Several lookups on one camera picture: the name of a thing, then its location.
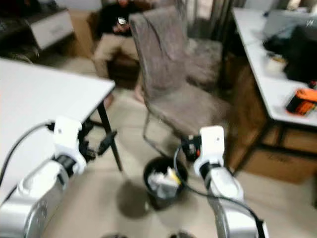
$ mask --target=white table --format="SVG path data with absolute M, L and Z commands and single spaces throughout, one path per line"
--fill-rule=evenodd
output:
M 262 45 L 262 29 L 266 22 L 263 13 L 263 11 L 244 8 L 233 10 L 236 26 L 267 113 L 273 120 L 317 126 L 316 112 L 302 117 L 291 115 L 285 110 L 287 101 L 294 95 L 296 89 L 307 88 L 307 85 L 287 79 L 284 73 L 272 76 L 265 70 L 268 57 Z
M 317 132 L 317 112 L 302 117 L 291 115 L 286 111 L 285 106 L 296 89 L 307 88 L 307 85 L 287 79 L 284 73 L 272 76 L 265 70 L 268 57 L 262 45 L 264 39 L 262 30 L 266 22 L 263 14 L 263 11 L 253 9 L 234 8 L 233 10 L 236 27 L 268 117 L 267 123 L 263 126 L 254 143 L 248 148 L 234 174 L 248 163 L 252 152 L 257 148 L 310 159 L 317 158 L 315 153 L 293 150 L 282 146 L 285 131 L 290 127 Z M 277 143 L 274 146 L 265 145 L 262 143 L 262 139 L 273 124 L 281 126 Z
M 84 122 L 98 108 L 106 132 L 111 131 L 103 100 L 114 86 L 108 80 L 0 59 L 0 168 L 25 131 L 59 115 Z M 115 143 L 111 147 L 121 170 Z M 52 133 L 47 129 L 28 136 L 11 157 L 0 187 L 0 204 L 17 182 L 53 152 Z

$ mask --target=black cable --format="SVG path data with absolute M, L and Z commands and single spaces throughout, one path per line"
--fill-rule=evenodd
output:
M 214 196 L 214 195 L 211 195 L 209 193 L 203 193 L 203 192 L 200 192 L 200 191 L 197 191 L 195 190 L 194 188 L 192 188 L 190 185 L 188 185 L 188 183 L 182 178 L 181 174 L 179 173 L 179 170 L 178 170 L 178 167 L 177 167 L 177 157 L 178 157 L 178 154 L 179 154 L 179 151 L 181 150 L 182 148 L 182 145 L 179 145 L 175 151 L 175 154 L 174 154 L 174 158 L 173 158 L 173 163 L 174 163 L 174 168 L 175 168 L 175 172 L 176 172 L 176 175 L 178 176 L 179 180 L 182 182 L 182 184 L 184 185 L 185 188 L 187 188 L 188 190 L 200 195 L 200 196 L 204 196 L 204 197 L 207 197 L 207 198 L 210 198 L 210 199 L 221 199 L 221 200 L 226 200 L 226 201 L 229 201 L 229 202 L 232 202 L 234 204 L 237 204 L 239 205 L 240 207 L 243 207 L 244 209 L 246 209 L 253 217 L 254 219 L 256 220 L 256 225 L 257 225 L 257 228 L 258 228 L 258 232 L 259 232 L 259 237 L 265 237 L 264 236 L 264 232 L 263 232 L 263 227 L 261 227 L 263 221 L 261 219 L 258 218 L 258 216 L 255 214 L 254 211 L 252 211 L 251 208 L 249 208 L 247 205 L 245 205 L 244 203 L 241 203 L 237 200 L 234 200 L 234 199 L 231 199 L 231 198 L 228 198 L 228 197 L 223 197 L 223 196 Z
M 17 146 L 21 143 L 22 140 L 24 140 L 29 134 L 31 134 L 33 131 L 39 129 L 39 128 L 42 128 L 44 126 L 46 127 L 51 127 L 53 125 L 53 122 L 49 122 L 49 123 L 41 123 L 41 124 L 38 124 L 34 127 L 32 127 L 31 129 L 29 129 L 28 131 L 26 131 L 17 141 L 16 143 L 12 146 L 10 152 L 8 153 L 8 155 L 6 156 L 5 160 L 4 160 L 4 163 L 3 163 L 3 166 L 2 166 L 2 169 L 1 169 L 1 173 L 0 173 L 0 187 L 1 187 L 1 184 L 2 184 L 2 181 L 3 181 L 3 178 L 4 178 L 4 174 L 5 174 L 5 171 L 6 171 L 6 168 L 9 164 L 9 161 L 11 159 L 11 156 L 13 154 L 13 152 L 15 151 L 15 149 L 17 148 Z

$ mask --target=metal chair leg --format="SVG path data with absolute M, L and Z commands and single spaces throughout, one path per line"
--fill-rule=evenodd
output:
M 147 136 L 146 136 L 146 132 L 149 126 L 149 122 L 150 122 L 150 112 L 148 111 L 147 113 L 147 117 L 145 119 L 145 123 L 144 123 L 144 127 L 143 127 L 143 139 L 152 147 L 154 148 L 156 151 L 158 151 L 162 156 L 164 157 L 168 157 L 170 158 L 170 155 L 167 155 L 165 152 L 163 152 L 163 150 L 161 150 L 160 148 L 158 148 L 156 146 L 156 143 L 153 140 L 150 140 Z

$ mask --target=black table leg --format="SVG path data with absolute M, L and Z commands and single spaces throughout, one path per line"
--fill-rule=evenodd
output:
M 97 109 L 98 109 L 98 113 L 99 113 L 99 116 L 101 118 L 101 121 L 102 121 L 102 124 L 103 124 L 103 127 L 104 127 L 106 133 L 111 132 L 111 127 L 110 127 L 110 123 L 109 123 L 108 116 L 107 116 L 107 113 L 106 113 L 106 109 L 104 107 L 104 102 L 101 102 L 99 104 L 99 106 L 97 107 Z M 113 142 L 111 144 L 111 148 L 112 148 L 112 152 L 113 152 L 115 161 L 117 162 L 118 168 L 119 168 L 120 171 L 122 171 L 123 170 L 122 169 L 122 164 L 121 164 L 119 153 L 118 153 L 118 149 L 117 149 L 117 146 L 116 146 L 114 140 L 113 140 Z
M 249 148 L 247 149 L 247 152 L 244 154 L 242 160 L 239 162 L 239 164 L 237 165 L 236 169 L 234 170 L 234 172 L 232 173 L 234 176 L 237 176 L 238 172 L 240 170 L 242 170 L 246 164 L 249 162 L 250 157 L 252 155 L 252 153 L 254 152 L 254 150 L 256 149 L 256 147 L 261 144 L 264 136 L 266 135 L 268 129 L 270 127 L 270 123 L 267 122 L 263 127 L 261 132 L 258 134 L 258 136 L 256 137 L 255 141 L 253 142 L 252 145 L 249 146 Z

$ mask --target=drawer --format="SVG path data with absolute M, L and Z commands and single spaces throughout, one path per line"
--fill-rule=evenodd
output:
M 32 23 L 31 29 L 41 50 L 56 43 L 74 31 L 67 10 Z

